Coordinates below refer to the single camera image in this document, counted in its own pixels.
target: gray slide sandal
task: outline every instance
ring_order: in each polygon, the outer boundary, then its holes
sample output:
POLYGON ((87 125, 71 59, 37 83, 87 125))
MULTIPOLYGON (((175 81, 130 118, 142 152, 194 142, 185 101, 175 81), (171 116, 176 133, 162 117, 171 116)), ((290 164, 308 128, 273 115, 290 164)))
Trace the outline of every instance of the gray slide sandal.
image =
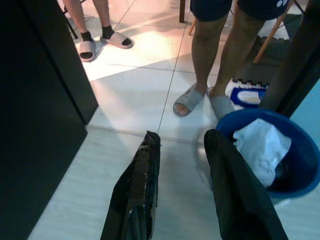
POLYGON ((96 42, 93 40, 92 41, 83 41, 80 43, 80 48, 79 48, 79 57, 82 62, 91 62, 95 60, 96 58, 96 42), (81 54, 85 53, 91 53, 92 56, 89 58, 83 58, 81 57, 81 54))
POLYGON ((180 116, 185 117, 189 115, 196 107, 196 105, 204 98, 199 92, 195 90, 196 84, 192 85, 184 94, 182 94, 173 104, 173 112, 180 116), (180 114, 177 105, 185 106, 189 112, 185 115, 180 114))
POLYGON ((235 108, 228 96, 215 96, 211 98, 211 89, 212 87, 207 90, 206 95, 210 100, 211 106, 218 120, 222 119, 225 115, 235 111, 235 108))
POLYGON ((126 39, 127 39, 126 36, 122 35, 121 33, 117 32, 117 31, 112 34, 110 39, 103 38, 102 36, 100 37, 100 40, 103 43, 111 44, 111 45, 114 45, 114 46, 121 48, 121 49, 132 48, 132 46, 134 45, 132 40, 131 40, 131 44, 129 44, 129 45, 122 44, 124 42, 124 40, 126 40, 126 39))

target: white plastic bag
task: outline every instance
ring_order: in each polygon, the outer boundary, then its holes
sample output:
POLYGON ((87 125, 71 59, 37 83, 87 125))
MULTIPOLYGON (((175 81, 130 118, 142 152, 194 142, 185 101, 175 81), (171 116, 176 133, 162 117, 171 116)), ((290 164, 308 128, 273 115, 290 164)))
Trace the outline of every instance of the white plastic bag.
POLYGON ((265 187, 271 186, 276 177, 277 165, 290 149, 291 138, 260 118, 236 131, 233 138, 236 139, 236 149, 255 176, 265 187))

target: person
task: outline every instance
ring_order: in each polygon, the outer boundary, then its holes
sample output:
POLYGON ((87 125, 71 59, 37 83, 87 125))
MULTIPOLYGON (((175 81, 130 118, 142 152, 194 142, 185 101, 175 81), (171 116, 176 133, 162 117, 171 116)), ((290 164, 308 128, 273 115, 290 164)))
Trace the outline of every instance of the person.
MULTIPOLYGON (((84 11, 80 0, 63 0, 66 9, 72 17, 75 25, 79 28, 82 42, 80 43, 79 56, 83 62, 91 62, 96 58, 96 42, 92 39, 86 27, 84 11)), ((119 32, 115 32, 110 24, 108 0, 93 0, 93 4, 98 12, 101 25, 103 43, 111 44, 122 49, 133 46, 133 42, 119 32)))
POLYGON ((246 60, 265 21, 283 14, 288 0, 238 0, 236 4, 234 22, 222 51, 217 81, 214 87, 208 88, 208 76, 232 0, 191 0, 190 9, 196 18, 191 49, 196 83, 173 104, 173 111, 178 116, 190 114, 205 93, 218 120, 235 110, 226 96, 227 85, 246 60))

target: chair leg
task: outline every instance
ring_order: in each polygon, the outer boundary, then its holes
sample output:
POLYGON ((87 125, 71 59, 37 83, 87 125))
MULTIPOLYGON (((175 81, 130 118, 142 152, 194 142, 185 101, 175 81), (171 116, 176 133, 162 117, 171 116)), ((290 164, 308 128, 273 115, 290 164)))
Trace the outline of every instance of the chair leg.
POLYGON ((68 21, 67 17, 66 17, 65 15, 63 15, 63 16, 64 16, 64 19, 65 19, 65 21, 66 21, 66 25, 67 25, 68 28, 70 29, 70 31, 71 31, 74 39, 78 39, 78 36, 77 36, 75 30, 72 28, 72 26, 71 26, 70 22, 68 21))
POLYGON ((281 24, 282 21, 284 20, 287 12, 289 11, 289 9, 290 9, 290 7, 292 6, 293 3, 294 3, 294 0, 290 0, 290 2, 288 3, 288 6, 287 6, 285 12, 284 12, 280 17, 278 17, 276 23, 275 23, 274 26, 273 26, 273 29, 272 29, 271 33, 270 33, 269 36, 266 38, 266 40, 264 41, 264 43, 263 43, 260 51, 259 51, 258 54, 256 55, 256 57, 255 57, 255 59, 254 59, 254 61, 253 61, 254 64, 257 64, 257 63, 260 62, 262 55, 264 54, 265 50, 267 49, 269 43, 271 42, 272 38, 274 37, 276 31, 278 30, 280 24, 281 24))
POLYGON ((191 25, 191 27, 189 28, 188 34, 189 34, 190 36, 191 36, 192 31, 194 30, 195 26, 196 26, 196 19, 193 20, 192 25, 191 25))
POLYGON ((180 15, 179 15, 179 22, 185 22, 185 11, 186 11, 186 0, 180 0, 180 15))

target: wooden chair leg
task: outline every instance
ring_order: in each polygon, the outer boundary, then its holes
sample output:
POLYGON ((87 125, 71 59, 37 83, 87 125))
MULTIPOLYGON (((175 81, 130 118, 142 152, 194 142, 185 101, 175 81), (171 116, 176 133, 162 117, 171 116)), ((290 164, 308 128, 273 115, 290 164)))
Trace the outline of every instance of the wooden chair leg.
POLYGON ((272 38, 274 37, 276 31, 278 30, 280 24, 281 24, 282 21, 284 20, 287 12, 289 11, 289 9, 290 9, 290 7, 292 6, 293 3, 294 3, 294 0, 290 0, 290 2, 288 3, 288 6, 287 6, 284 14, 282 14, 280 17, 278 17, 276 23, 275 23, 274 26, 273 26, 273 29, 272 29, 271 33, 270 33, 269 36, 266 38, 266 40, 264 41, 264 43, 263 43, 260 51, 259 51, 258 54, 256 55, 256 57, 255 57, 255 59, 254 59, 254 61, 253 61, 254 64, 259 63, 262 55, 264 54, 265 50, 267 49, 269 43, 271 42, 272 38))
POLYGON ((179 22, 185 22, 185 11, 186 11, 186 0, 180 0, 180 14, 179 14, 179 22))
POLYGON ((189 34, 190 36, 191 36, 192 31, 194 30, 195 26, 196 26, 196 19, 193 20, 192 25, 191 25, 191 27, 189 28, 188 34, 189 34))

